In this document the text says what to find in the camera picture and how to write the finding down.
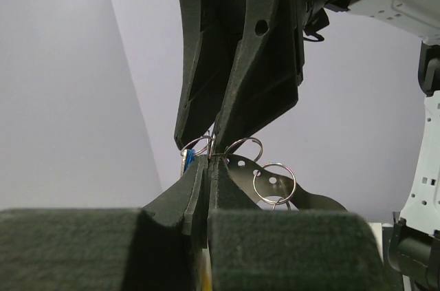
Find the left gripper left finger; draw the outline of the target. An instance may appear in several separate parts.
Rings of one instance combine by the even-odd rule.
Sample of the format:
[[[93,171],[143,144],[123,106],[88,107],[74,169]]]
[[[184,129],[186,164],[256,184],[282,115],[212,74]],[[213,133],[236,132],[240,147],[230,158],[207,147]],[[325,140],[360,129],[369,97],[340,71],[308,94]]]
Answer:
[[[2,290],[201,290],[208,162],[143,208],[1,212]]]

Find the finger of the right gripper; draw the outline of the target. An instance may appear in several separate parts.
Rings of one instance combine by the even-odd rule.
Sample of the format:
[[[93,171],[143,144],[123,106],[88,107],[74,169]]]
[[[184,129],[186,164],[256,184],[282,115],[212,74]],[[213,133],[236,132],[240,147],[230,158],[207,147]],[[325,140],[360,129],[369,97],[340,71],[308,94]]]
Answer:
[[[175,124],[178,148],[205,134],[221,109],[245,0],[179,0],[183,30],[183,81]]]

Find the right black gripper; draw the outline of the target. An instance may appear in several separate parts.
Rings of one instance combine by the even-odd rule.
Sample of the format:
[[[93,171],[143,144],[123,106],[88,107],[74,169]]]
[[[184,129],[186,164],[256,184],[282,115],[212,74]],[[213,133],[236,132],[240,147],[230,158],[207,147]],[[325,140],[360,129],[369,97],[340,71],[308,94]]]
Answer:
[[[290,110],[303,81],[304,42],[324,41],[327,11],[361,0],[245,0],[243,33],[214,125],[214,149],[253,136]]]

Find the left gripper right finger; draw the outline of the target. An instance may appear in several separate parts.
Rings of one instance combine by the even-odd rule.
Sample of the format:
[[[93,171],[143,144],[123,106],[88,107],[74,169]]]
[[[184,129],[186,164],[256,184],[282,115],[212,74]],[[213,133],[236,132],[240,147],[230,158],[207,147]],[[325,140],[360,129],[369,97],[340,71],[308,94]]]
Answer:
[[[210,163],[215,290],[388,290],[371,227],[346,211],[264,211]]]

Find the steel key organizer plate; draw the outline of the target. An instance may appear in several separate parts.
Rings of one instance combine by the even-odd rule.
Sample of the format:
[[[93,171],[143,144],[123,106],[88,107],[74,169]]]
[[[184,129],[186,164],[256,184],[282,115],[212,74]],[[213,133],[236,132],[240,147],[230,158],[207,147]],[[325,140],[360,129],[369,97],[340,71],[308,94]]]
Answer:
[[[307,192],[296,181],[291,170],[281,163],[259,166],[239,155],[229,155],[226,162],[234,183],[255,203],[262,201],[271,206],[288,203],[299,210],[345,209],[329,197]]]

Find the blue tag key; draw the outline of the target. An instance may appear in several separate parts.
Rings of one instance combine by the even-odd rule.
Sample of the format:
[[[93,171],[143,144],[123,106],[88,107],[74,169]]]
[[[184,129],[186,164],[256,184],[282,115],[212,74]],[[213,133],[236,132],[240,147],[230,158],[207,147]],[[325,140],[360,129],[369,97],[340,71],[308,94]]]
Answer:
[[[194,149],[187,149],[184,148],[181,151],[181,169],[180,169],[180,176],[182,176],[188,167],[192,164],[193,160],[195,159],[196,151]]]

